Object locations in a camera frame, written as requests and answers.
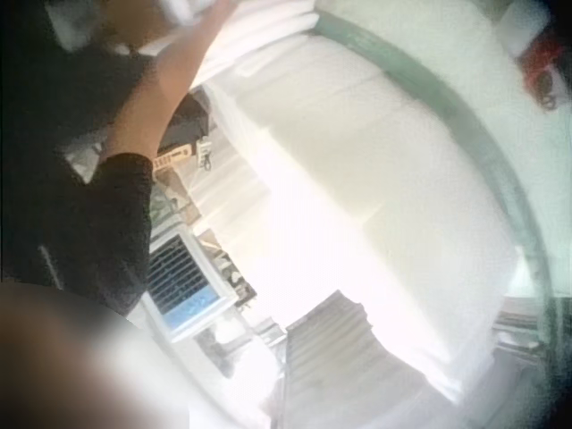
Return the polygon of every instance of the blurry foreground object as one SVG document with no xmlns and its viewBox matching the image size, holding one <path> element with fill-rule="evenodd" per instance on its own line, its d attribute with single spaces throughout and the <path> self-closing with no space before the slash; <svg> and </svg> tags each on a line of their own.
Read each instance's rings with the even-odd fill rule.
<svg viewBox="0 0 572 429">
<path fill-rule="evenodd" d="M 15 427 L 188 427 L 168 362 L 117 314 L 23 283 L 3 283 L 0 293 L 2 392 Z"/>
</svg>

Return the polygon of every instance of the black shirt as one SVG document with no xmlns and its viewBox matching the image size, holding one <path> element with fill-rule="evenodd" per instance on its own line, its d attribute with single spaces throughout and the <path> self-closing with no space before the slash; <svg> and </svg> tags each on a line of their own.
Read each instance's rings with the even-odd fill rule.
<svg viewBox="0 0 572 429">
<path fill-rule="evenodd" d="M 147 284 L 153 165 L 121 154 L 97 167 L 78 196 L 65 240 L 54 247 L 65 290 L 93 299 L 120 315 L 137 304 Z"/>
<path fill-rule="evenodd" d="M 110 157 L 86 184 L 49 153 L 10 159 L 18 168 L 3 172 L 3 270 L 127 315 L 147 284 L 151 161 Z"/>
</svg>

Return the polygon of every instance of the black sleeve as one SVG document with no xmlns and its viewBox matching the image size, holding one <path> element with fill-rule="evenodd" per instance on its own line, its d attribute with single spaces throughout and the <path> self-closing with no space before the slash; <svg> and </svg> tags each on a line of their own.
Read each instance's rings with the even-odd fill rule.
<svg viewBox="0 0 572 429">
<path fill-rule="evenodd" d="M 146 290 L 153 165 L 137 154 L 112 156 L 88 185 L 88 218 L 97 252 L 98 297 L 127 315 Z"/>
</svg>

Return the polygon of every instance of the hand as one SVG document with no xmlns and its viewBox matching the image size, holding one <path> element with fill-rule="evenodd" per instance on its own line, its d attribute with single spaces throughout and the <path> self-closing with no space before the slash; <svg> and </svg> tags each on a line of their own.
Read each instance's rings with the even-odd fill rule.
<svg viewBox="0 0 572 429">
<path fill-rule="evenodd" d="M 232 16 L 237 7 L 237 0 L 216 0 L 208 10 L 207 18 L 224 23 Z"/>
</svg>

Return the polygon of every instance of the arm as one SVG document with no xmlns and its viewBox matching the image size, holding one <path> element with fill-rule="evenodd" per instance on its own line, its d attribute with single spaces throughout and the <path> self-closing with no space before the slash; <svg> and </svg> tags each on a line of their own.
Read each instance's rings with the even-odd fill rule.
<svg viewBox="0 0 572 429">
<path fill-rule="evenodd" d="M 172 115 L 188 94 L 206 51 L 235 8 L 233 0 L 217 0 L 190 33 L 156 58 L 115 119 L 100 163 L 122 153 L 155 159 Z"/>
</svg>

